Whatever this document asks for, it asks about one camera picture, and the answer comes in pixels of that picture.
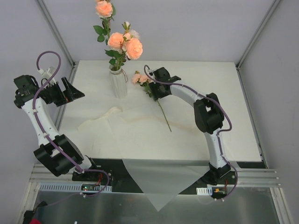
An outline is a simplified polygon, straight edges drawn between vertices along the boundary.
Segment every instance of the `white tabletop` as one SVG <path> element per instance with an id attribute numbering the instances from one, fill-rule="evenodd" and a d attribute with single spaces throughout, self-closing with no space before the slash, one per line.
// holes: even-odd
<path id="1" fill-rule="evenodd" d="M 73 85 L 85 97 L 67 105 L 60 133 L 93 158 L 209 160 L 191 106 L 175 96 L 159 100 L 170 132 L 157 103 L 131 83 L 134 71 L 143 73 L 145 64 L 165 67 L 199 92 L 216 93 L 233 124 L 231 132 L 223 133 L 228 159 L 261 161 L 234 63 L 130 61 L 123 67 L 128 95 L 121 100 L 113 94 L 107 61 L 80 61 Z"/>

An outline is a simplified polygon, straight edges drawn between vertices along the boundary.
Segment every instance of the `peach rose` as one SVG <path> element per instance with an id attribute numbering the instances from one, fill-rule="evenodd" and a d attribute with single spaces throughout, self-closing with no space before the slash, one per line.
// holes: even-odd
<path id="1" fill-rule="evenodd" d="M 95 7 L 99 17 L 106 18 L 110 17 L 113 12 L 113 8 L 110 2 L 99 1 Z"/>
<path id="2" fill-rule="evenodd" d="M 137 38 L 132 38 L 130 41 L 126 42 L 126 55 L 129 59 L 138 59 L 142 54 L 142 44 Z"/>
<path id="3" fill-rule="evenodd" d="M 111 36 L 108 40 L 108 46 L 112 50 L 120 50 L 122 43 L 123 43 L 123 37 L 122 37 L 122 34 L 120 34 L 120 33 L 111 34 Z"/>
<path id="4" fill-rule="evenodd" d="M 131 40 L 131 34 L 129 34 L 129 33 L 125 33 L 125 34 L 123 35 L 123 37 L 126 38 L 125 41 L 129 41 L 129 40 Z"/>
<path id="5" fill-rule="evenodd" d="M 141 84 L 145 83 L 149 78 L 146 75 L 141 76 L 141 78 L 139 79 L 139 82 Z"/>
<path id="6" fill-rule="evenodd" d="M 141 75 L 139 73 L 136 73 L 132 78 L 132 83 L 136 84 L 140 78 L 141 78 Z"/>

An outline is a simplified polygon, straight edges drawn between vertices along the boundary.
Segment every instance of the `gray wall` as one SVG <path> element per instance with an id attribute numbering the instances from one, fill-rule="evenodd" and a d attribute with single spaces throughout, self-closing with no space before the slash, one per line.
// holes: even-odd
<path id="1" fill-rule="evenodd" d="M 129 21 L 141 60 L 237 62 L 273 0 L 113 0 L 112 31 Z M 108 59 L 94 0 L 45 0 L 74 60 Z"/>
<path id="2" fill-rule="evenodd" d="M 299 219 L 299 1 L 284 0 L 251 51 L 241 75 L 270 168 L 281 176 Z"/>
<path id="3" fill-rule="evenodd" d="M 62 56 L 57 76 L 68 76 L 71 69 L 35 1 L 1 1 L 0 30 L 0 223 L 10 224 L 15 223 L 38 147 L 29 118 L 14 105 L 13 79 L 29 74 L 40 82 L 36 58 L 45 50 Z M 42 58 L 41 67 L 56 66 L 55 57 Z M 55 111 L 50 108 L 52 117 Z"/>

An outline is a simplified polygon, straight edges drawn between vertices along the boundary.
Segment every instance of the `red wire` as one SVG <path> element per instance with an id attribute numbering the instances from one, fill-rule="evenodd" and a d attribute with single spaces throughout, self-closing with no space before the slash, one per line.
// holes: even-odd
<path id="1" fill-rule="evenodd" d="M 99 174 L 99 180 L 98 180 L 98 182 L 96 182 L 95 186 L 99 186 L 99 185 L 100 185 L 100 183 L 101 183 L 101 181 L 102 181 L 102 178 L 103 178 L 103 174 L 100 173 L 100 174 Z"/>

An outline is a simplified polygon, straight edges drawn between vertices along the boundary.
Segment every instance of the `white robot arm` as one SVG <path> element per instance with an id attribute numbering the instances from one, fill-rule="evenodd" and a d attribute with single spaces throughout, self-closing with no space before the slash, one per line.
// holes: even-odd
<path id="1" fill-rule="evenodd" d="M 202 94 L 195 94 L 193 89 L 184 86 L 181 78 L 170 77 L 169 72 L 164 68 L 159 68 L 150 73 L 154 75 L 154 82 L 150 83 L 150 89 L 155 100 L 174 95 L 194 108 L 195 123 L 206 137 L 210 153 L 210 170 L 201 178 L 203 182 L 217 185 L 217 182 L 227 174 L 231 168 L 225 159 L 222 137 L 219 135 L 223 126 L 224 115 L 212 101 L 219 104 L 217 95 L 214 93 L 201 97 Z"/>
<path id="2" fill-rule="evenodd" d="M 39 149 L 35 150 L 34 154 L 55 176 L 68 173 L 74 168 L 74 165 L 60 152 L 56 154 L 55 151 L 58 150 L 50 141 L 60 147 L 82 170 L 92 166 L 87 156 L 83 156 L 74 143 L 64 134 L 59 133 L 49 115 L 47 104 L 54 103 L 56 106 L 61 106 L 84 96 L 65 77 L 62 78 L 62 81 L 65 91 L 61 91 L 56 81 L 49 83 L 47 87 L 39 92 L 35 102 L 36 109 L 33 109 L 34 95 L 39 90 L 36 79 L 29 75 L 23 75 L 14 79 L 14 83 L 18 87 L 14 103 L 29 116 L 37 134 Z M 40 125 L 44 130 L 40 128 L 35 113 L 37 113 Z"/>

